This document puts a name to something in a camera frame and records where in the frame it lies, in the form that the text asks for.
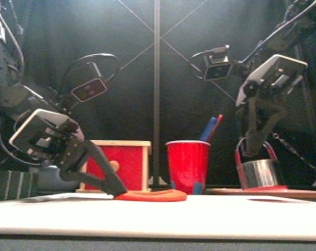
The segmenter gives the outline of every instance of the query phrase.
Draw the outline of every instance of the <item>wooden board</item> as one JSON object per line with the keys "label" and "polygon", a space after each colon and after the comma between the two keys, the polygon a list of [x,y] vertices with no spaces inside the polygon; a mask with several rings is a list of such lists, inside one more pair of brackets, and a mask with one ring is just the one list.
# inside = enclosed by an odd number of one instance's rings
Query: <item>wooden board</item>
{"label": "wooden board", "polygon": [[209,194],[217,195],[269,195],[293,199],[316,199],[316,191],[279,189],[279,190],[243,190],[237,188],[212,188],[208,189]]}

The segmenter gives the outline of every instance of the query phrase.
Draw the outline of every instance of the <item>wooden box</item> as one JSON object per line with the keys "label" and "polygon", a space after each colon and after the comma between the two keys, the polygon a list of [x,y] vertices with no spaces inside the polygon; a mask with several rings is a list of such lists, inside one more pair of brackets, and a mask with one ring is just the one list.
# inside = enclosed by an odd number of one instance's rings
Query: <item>wooden box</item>
{"label": "wooden box", "polygon": [[[93,140],[98,145],[115,169],[129,190],[149,190],[149,156],[152,154],[150,141],[131,140]],[[103,178],[103,172],[95,159],[90,158],[83,172]],[[98,192],[99,189],[82,183],[81,192]]]}

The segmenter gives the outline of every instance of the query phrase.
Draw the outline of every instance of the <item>metal pole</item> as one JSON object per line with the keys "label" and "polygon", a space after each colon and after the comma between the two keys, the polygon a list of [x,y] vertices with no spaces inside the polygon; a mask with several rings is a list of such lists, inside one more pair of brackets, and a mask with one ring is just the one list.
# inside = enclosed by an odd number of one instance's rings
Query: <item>metal pole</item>
{"label": "metal pole", "polygon": [[160,185],[160,29],[161,29],[161,2],[156,0],[156,103],[154,103],[154,185]]}

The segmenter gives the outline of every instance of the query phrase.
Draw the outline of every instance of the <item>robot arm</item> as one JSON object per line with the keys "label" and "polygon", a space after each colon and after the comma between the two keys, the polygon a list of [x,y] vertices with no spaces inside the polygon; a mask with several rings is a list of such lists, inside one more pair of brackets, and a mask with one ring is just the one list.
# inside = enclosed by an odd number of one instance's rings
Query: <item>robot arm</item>
{"label": "robot arm", "polygon": [[[11,56],[8,41],[14,43],[18,59]],[[95,62],[99,59],[115,66],[109,79],[103,79]],[[106,91],[119,72],[118,58],[111,54],[93,54],[75,61],[65,74],[61,93],[50,101],[23,85],[24,71],[22,48],[0,13],[0,112],[19,125],[10,143],[34,160],[58,166],[65,180],[89,183],[114,196],[127,192],[102,150],[85,139],[79,124],[69,116],[79,103]],[[95,158],[105,179],[81,172],[89,158]]]}
{"label": "robot arm", "polygon": [[[197,53],[192,58],[198,78],[212,81],[232,73],[244,79],[236,106],[240,108],[240,135],[247,137],[247,147],[243,147],[245,156],[259,154],[273,127],[285,117],[285,99],[308,66],[283,53],[315,31],[316,0],[295,0],[287,9],[284,22],[244,61],[229,60],[228,46]],[[198,60],[205,63],[204,68],[198,67]]]}

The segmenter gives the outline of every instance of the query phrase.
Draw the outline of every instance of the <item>blue pen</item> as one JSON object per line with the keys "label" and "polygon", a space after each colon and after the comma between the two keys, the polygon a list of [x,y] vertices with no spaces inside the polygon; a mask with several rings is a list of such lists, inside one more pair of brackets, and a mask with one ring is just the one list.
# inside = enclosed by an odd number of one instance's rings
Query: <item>blue pen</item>
{"label": "blue pen", "polygon": [[214,135],[214,132],[217,130],[217,127],[221,123],[221,120],[223,120],[223,115],[218,116],[218,118],[213,117],[206,125],[206,128],[205,128],[205,132],[201,136],[201,141],[205,141],[205,142],[210,142],[212,141],[212,138],[213,138],[213,135]]}

